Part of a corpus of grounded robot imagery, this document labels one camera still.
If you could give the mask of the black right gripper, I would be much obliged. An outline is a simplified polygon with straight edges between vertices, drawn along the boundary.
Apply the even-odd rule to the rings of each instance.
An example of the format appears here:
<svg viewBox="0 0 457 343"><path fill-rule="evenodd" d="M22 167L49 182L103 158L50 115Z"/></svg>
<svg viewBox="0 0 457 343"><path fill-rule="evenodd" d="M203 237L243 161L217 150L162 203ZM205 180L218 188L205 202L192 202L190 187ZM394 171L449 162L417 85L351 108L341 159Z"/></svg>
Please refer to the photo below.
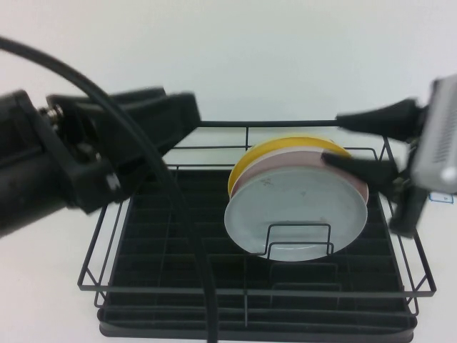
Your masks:
<svg viewBox="0 0 457 343"><path fill-rule="evenodd" d="M413 237L428 198L428 190L412 180L412 165L419 148L426 108L409 98L384 108L357 114L338 114L336 123L349 131L385 136L408 142L406 167L402 171L394 162L356 159L339 154L323 153L323 162L366 183L383 195L394 195L396 208L389 222L392 233Z"/></svg>

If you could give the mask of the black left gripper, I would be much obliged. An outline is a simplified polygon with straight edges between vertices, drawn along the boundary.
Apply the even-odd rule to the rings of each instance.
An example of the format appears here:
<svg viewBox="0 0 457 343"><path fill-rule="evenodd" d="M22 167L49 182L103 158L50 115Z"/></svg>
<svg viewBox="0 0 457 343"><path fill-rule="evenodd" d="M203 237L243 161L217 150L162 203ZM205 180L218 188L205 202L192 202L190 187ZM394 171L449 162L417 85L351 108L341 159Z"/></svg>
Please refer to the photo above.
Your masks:
<svg viewBox="0 0 457 343"><path fill-rule="evenodd" d="M136 121L161 155L200 126L196 97L167 94L151 86L109 94ZM130 197L150 172L125 128L103 107L85 96L52 94L48 105L59 114L56 134L70 160L52 160L45 195L52 209L79 208L91 213Z"/></svg>

